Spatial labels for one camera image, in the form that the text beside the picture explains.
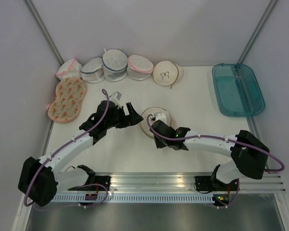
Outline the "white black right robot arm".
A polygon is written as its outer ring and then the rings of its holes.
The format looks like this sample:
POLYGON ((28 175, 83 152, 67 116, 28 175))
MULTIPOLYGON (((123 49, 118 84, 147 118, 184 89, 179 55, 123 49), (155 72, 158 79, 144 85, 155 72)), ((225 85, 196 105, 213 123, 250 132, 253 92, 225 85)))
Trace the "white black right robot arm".
POLYGON ((249 131, 237 135, 200 134, 190 128, 174 129, 161 120, 150 128, 158 149, 169 147, 176 151, 205 151, 222 154, 231 160, 218 164, 210 176, 196 177, 196 190, 201 193, 237 190, 237 179, 247 177, 260 180, 263 177, 269 149, 249 131))

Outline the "beige round glasses laundry bag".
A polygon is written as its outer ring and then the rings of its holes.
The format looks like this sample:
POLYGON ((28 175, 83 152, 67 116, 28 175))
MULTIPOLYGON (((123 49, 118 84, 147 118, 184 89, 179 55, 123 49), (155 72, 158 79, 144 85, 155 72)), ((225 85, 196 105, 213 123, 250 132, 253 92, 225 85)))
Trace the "beige round glasses laundry bag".
POLYGON ((141 131, 147 136, 147 137, 149 137, 149 138, 151 138, 151 139, 154 139, 154 134, 150 131, 150 128, 149 128, 149 126, 148 126, 148 124, 147 124, 147 117, 149 116, 149 115, 153 115, 153 114, 155 114, 155 113, 159 113, 159 112, 161 112, 161 113, 164 113, 165 115, 166 115, 166 117, 167 117, 167 125, 168 126, 171 126, 171 124, 172 124, 172 117, 171 117, 171 115, 170 115, 170 113, 169 113, 169 111, 167 111, 166 109, 164 109, 164 108, 161 108, 161 107, 149 107, 149 108, 147 108, 147 109, 145 109, 143 112, 142 112, 142 114, 141 114, 141 116, 143 117, 143 121, 140 123, 140 128, 141 128, 141 131))

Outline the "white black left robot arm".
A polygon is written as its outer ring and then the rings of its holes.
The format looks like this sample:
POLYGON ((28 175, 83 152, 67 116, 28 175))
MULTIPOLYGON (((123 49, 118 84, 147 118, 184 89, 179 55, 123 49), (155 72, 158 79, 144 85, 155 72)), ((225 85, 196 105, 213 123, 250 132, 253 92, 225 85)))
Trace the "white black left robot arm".
POLYGON ((128 114, 122 106, 112 101, 102 101, 95 113, 81 124, 73 139, 49 155, 38 159, 29 157, 23 164, 18 189, 25 199, 39 206, 47 205, 62 191, 97 191, 103 187, 95 179, 95 172, 85 165, 70 171, 63 168, 80 153, 91 148, 111 128, 127 128, 142 122, 143 118, 126 104, 128 114))

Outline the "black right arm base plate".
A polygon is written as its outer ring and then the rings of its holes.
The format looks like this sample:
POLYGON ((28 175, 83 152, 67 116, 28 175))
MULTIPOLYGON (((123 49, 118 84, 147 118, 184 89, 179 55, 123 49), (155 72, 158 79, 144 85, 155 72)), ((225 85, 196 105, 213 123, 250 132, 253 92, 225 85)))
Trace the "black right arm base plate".
POLYGON ((195 188, 196 191, 201 193, 211 192, 227 192, 236 191, 238 189, 237 180, 231 181, 229 184, 222 183, 211 176, 195 176, 195 188))

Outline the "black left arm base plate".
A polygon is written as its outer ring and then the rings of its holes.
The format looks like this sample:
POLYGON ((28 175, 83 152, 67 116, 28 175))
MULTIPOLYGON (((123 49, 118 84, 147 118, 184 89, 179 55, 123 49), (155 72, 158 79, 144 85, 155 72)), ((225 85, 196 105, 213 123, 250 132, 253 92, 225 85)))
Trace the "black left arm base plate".
POLYGON ((105 192, 105 189, 102 187, 102 186, 98 186, 97 184, 100 184, 100 185, 103 185, 104 187, 107 188, 107 190, 110 189, 110 184, 111 184, 111 177, 110 176, 94 176, 94 177, 91 177, 89 178, 85 185, 89 185, 87 187, 87 191, 104 191, 105 192))

